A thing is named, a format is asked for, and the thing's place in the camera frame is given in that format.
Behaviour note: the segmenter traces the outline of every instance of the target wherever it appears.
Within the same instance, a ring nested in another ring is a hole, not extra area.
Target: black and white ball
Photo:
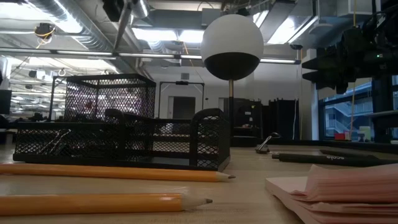
[[[222,80],[239,80],[259,65],[264,42],[252,20],[226,15],[213,21],[203,34],[200,54],[207,70]]]

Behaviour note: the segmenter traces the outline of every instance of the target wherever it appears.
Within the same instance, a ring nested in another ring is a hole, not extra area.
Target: desk surface
[[[270,146],[271,151],[319,154],[319,149],[347,151],[313,146]],[[379,158],[397,159],[398,155],[365,152]],[[12,151],[0,148],[0,162],[7,162]],[[302,223],[264,187],[266,177],[295,177],[307,174],[311,164],[279,162],[270,154],[256,154],[252,148],[231,150],[231,162],[225,173],[236,175],[231,182],[182,182],[124,180],[82,177],[46,177],[0,175],[0,195],[12,194],[101,194],[176,192],[212,198],[214,203],[178,213],[128,213],[89,215],[47,215],[0,217],[2,224],[71,223]],[[323,166],[331,169],[347,167]]]

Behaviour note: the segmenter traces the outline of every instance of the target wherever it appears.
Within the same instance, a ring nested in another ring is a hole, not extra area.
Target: pencil
[[[147,180],[187,180],[217,182],[235,176],[217,171],[148,169],[133,167],[73,166],[52,164],[0,164],[0,174],[110,177]]]
[[[179,212],[211,202],[182,194],[10,195],[0,196],[0,216]]]

